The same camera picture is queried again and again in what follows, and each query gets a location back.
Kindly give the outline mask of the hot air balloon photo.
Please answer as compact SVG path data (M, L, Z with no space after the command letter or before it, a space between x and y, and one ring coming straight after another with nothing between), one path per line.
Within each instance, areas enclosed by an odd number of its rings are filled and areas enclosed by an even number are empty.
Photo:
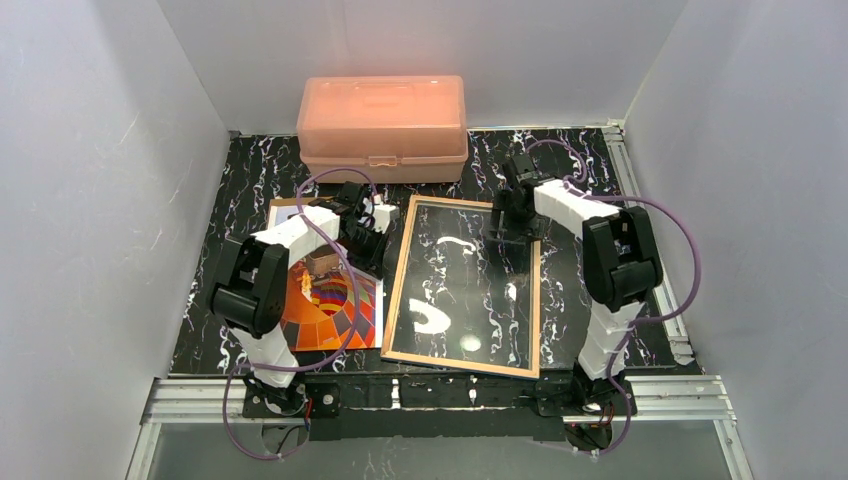
M347 338L349 349L376 349L383 341L381 280L357 270L351 284L341 256L322 246L289 269L281 327L294 352L335 351Z

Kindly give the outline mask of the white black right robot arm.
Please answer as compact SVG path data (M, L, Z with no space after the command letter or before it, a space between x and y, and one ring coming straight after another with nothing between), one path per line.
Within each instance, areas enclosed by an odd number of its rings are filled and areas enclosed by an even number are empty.
M539 241L547 221L559 224L582 246L582 278L592 299L578 365L590 381L623 369L620 354L646 298L663 281L647 211L620 208L577 192L537 169L526 154L501 164L506 188L495 197L488 235L501 243Z

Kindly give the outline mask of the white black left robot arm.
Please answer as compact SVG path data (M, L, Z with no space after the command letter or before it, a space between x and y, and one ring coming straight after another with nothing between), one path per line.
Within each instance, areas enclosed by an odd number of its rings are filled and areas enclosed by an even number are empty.
M397 206L365 184L298 199L280 223L228 237L209 292L211 313L247 353L257 381L289 387L299 350L375 348L377 295Z

